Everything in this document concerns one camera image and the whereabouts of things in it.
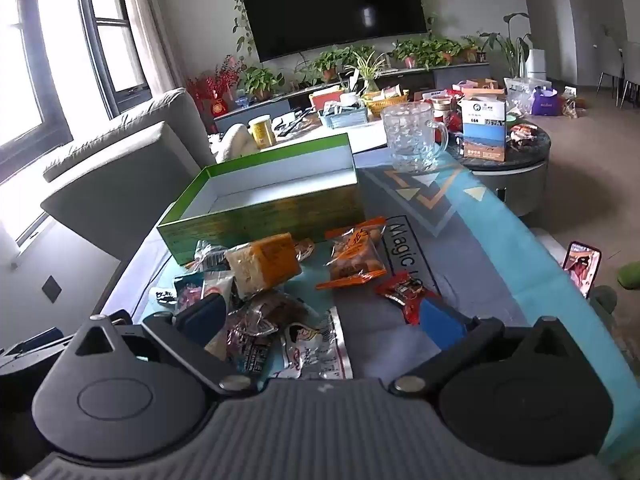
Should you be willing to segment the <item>pink blue snack pouch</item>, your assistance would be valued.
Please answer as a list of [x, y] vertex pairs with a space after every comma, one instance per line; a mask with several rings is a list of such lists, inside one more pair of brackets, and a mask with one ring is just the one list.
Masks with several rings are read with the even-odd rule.
[[226, 309], [230, 311], [233, 284], [232, 271], [205, 271], [179, 276], [174, 281], [177, 294], [176, 312], [182, 312], [210, 295], [221, 296]]

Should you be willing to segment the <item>dark chocolate cake packet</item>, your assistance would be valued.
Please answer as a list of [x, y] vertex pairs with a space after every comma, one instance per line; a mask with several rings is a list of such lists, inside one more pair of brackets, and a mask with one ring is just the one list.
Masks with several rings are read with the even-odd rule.
[[232, 312], [227, 332], [227, 361], [243, 375], [259, 377], [272, 344], [292, 323], [307, 323], [316, 311], [306, 302], [277, 289], [266, 290]]

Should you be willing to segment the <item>orange cracker packet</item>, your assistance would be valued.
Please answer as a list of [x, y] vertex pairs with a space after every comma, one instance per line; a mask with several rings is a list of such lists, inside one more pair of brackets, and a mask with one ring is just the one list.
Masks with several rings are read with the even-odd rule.
[[243, 299], [281, 285], [302, 272], [290, 233], [232, 247], [224, 252], [224, 258]]

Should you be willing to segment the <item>orange peanut snack bag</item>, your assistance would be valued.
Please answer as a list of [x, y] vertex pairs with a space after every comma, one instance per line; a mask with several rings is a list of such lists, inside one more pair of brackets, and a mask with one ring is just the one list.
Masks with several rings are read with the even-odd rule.
[[363, 285], [387, 273], [378, 254], [378, 243], [386, 229], [386, 219], [375, 217], [349, 228], [326, 231], [332, 243], [326, 267], [329, 279], [314, 286], [317, 290]]

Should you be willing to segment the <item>red candy bar wrapper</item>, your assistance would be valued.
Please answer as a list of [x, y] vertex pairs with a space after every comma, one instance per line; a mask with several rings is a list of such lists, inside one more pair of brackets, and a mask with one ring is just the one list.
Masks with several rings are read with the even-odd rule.
[[440, 297], [426, 287], [420, 278], [400, 272], [375, 287], [375, 292], [397, 306], [407, 324], [418, 326], [434, 322], [442, 316]]

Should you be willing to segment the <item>smartphone with lit screen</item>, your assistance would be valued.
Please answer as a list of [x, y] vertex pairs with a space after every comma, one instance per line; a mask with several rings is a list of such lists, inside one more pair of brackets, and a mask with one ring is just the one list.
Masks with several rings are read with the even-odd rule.
[[602, 252], [598, 248], [576, 240], [568, 246], [562, 269], [585, 298], [593, 288], [601, 260]]

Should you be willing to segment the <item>grey sofa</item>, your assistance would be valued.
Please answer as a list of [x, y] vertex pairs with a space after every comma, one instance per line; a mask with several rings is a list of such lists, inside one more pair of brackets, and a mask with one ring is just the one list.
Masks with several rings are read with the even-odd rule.
[[186, 89], [170, 90], [115, 117], [92, 139], [57, 150], [42, 174], [48, 186], [41, 208], [128, 261], [160, 214], [214, 162], [194, 99]]

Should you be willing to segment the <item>yellow tin can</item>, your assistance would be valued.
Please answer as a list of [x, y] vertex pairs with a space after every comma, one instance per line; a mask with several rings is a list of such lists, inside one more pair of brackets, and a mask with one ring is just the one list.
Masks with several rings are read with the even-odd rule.
[[277, 144], [276, 136], [272, 130], [271, 117], [262, 115], [248, 122], [248, 128], [258, 148], [271, 148]]

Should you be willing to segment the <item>clear glass mug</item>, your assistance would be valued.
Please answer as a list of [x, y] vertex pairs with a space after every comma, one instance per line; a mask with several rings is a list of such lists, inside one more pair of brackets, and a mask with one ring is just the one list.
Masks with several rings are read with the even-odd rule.
[[396, 171], [422, 174], [430, 170], [448, 148], [449, 133], [435, 119], [429, 102], [405, 102], [382, 110], [390, 161]]

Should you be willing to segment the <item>blue white carton box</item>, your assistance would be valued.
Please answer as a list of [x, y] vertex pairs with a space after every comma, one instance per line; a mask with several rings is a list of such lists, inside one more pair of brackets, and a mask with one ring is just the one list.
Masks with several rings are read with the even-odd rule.
[[467, 96], [460, 101], [463, 153], [466, 158], [506, 160], [506, 99]]

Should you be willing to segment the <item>red flower decoration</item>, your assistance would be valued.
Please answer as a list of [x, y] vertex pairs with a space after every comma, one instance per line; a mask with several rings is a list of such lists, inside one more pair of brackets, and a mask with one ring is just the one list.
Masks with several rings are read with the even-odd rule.
[[224, 96], [230, 94], [239, 83], [244, 68], [244, 58], [235, 58], [229, 54], [214, 70], [188, 78], [186, 91], [190, 93], [200, 112], [209, 112], [213, 117], [227, 114], [229, 105]]

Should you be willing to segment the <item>purple gift bag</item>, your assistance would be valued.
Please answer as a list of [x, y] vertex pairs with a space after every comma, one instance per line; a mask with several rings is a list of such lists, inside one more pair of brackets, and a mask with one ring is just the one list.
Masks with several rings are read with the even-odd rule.
[[559, 92], [553, 88], [536, 87], [533, 93], [533, 116], [554, 117], [562, 114]]

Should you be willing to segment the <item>blue plastic tray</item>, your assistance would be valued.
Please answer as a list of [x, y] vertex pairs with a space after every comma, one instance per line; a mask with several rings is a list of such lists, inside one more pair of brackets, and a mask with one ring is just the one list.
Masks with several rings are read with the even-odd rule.
[[367, 107], [354, 108], [353, 110], [342, 110], [339, 113], [324, 114], [322, 110], [318, 113], [322, 125], [330, 129], [350, 128], [366, 124], [368, 119]]

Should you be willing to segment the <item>yellow wicker basket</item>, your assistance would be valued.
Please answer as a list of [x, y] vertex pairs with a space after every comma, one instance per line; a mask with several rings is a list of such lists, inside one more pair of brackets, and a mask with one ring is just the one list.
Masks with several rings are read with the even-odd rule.
[[409, 91], [404, 90], [400, 96], [386, 98], [381, 92], [369, 92], [362, 96], [364, 105], [375, 119], [381, 118], [384, 108], [408, 101]]

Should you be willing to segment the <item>wall mounted black television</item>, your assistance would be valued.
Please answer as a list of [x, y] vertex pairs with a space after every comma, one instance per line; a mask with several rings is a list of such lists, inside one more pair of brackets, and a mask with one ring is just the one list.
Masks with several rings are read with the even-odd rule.
[[423, 34], [421, 0], [242, 0], [258, 58]]

